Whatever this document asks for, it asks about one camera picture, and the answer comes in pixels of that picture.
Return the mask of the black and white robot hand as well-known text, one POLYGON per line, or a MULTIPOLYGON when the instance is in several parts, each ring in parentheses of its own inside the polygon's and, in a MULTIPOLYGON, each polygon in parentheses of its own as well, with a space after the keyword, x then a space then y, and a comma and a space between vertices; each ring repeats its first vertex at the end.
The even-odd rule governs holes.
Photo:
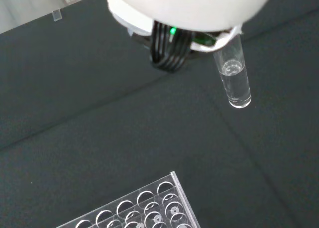
POLYGON ((174 73, 193 53, 212 53, 242 33, 268 0, 107 0, 113 18, 149 49, 158 70, 174 73))

